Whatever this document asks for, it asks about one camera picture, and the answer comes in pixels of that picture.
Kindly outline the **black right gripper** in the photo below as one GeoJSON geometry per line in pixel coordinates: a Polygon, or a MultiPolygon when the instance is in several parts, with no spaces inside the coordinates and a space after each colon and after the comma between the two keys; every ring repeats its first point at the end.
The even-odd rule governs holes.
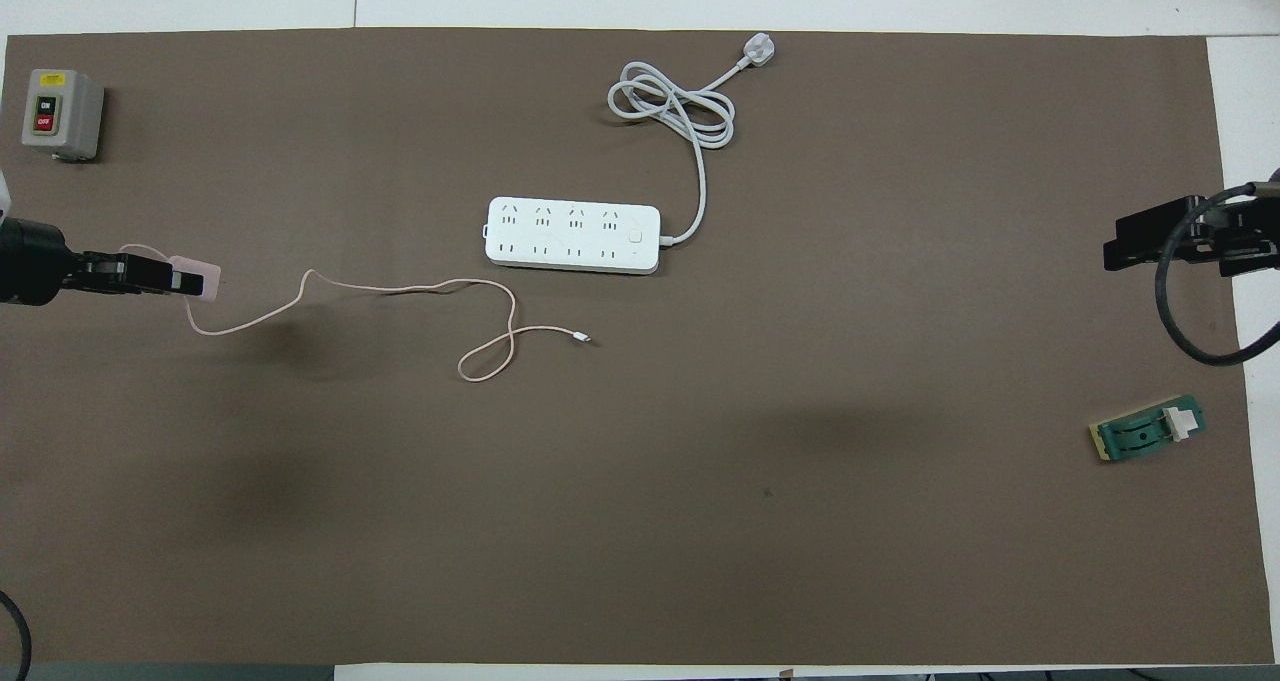
{"type": "MultiPolygon", "coordinates": [[[[1185,212],[1206,202],[1203,195],[1184,195],[1132,212],[1115,221],[1115,238],[1102,247],[1106,271],[1157,262],[1170,230],[1185,212]]],[[[1247,201],[1234,207],[1215,207],[1190,221],[1187,236],[1172,252],[1172,260],[1206,265],[1225,265],[1219,250],[1219,230],[1233,230],[1229,243],[1229,276],[1260,270],[1280,270],[1280,201],[1247,201]]]]}

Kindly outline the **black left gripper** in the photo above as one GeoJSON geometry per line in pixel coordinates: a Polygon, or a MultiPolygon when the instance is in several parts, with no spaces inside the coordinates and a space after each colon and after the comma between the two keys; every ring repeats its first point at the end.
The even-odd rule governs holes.
{"type": "Polygon", "coordinates": [[[0,303],[40,307],[63,291],[168,294],[172,262],[125,252],[72,252],[58,227],[0,221],[0,303]],[[84,285],[82,276],[90,276],[84,285]]]}

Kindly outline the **white power strip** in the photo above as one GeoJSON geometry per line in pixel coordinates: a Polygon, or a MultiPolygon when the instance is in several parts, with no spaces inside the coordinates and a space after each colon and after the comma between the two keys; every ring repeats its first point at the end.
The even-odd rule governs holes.
{"type": "Polygon", "coordinates": [[[495,265],[649,275],[659,265],[660,212],[645,204],[492,198],[484,251],[495,265]]]}

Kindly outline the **brown table mat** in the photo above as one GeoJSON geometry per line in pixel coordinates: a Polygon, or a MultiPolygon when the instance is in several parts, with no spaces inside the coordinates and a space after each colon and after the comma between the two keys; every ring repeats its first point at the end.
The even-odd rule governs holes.
{"type": "Polygon", "coordinates": [[[1202,38],[778,35],[726,84],[701,230],[650,276],[497,268],[497,195],[696,207],[605,108],[744,35],[61,35],[6,44],[0,169],[77,250],[223,270],[0,306],[0,588],[44,662],[1267,663],[1238,367],[1165,334],[1114,221],[1222,188],[1202,38]],[[29,74],[99,157],[20,143],[29,74]],[[1088,426],[1198,399],[1124,462],[1088,426]]]}

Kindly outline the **grey on-off switch box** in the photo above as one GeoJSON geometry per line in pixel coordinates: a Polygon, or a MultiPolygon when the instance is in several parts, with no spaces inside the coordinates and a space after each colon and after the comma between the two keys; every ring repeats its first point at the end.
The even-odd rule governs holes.
{"type": "Polygon", "coordinates": [[[29,74],[20,143],[63,163],[99,157],[106,90],[91,76],[69,69],[29,74]]]}

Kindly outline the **green knife switch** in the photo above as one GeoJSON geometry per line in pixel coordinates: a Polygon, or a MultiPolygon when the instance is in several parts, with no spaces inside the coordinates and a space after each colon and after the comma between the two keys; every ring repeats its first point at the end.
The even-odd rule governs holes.
{"type": "Polygon", "coordinates": [[[1175,447],[1206,429],[1203,410],[1192,396],[1158,399],[1153,405],[1091,422],[1088,426],[1097,456],[1111,463],[1175,447]]]}

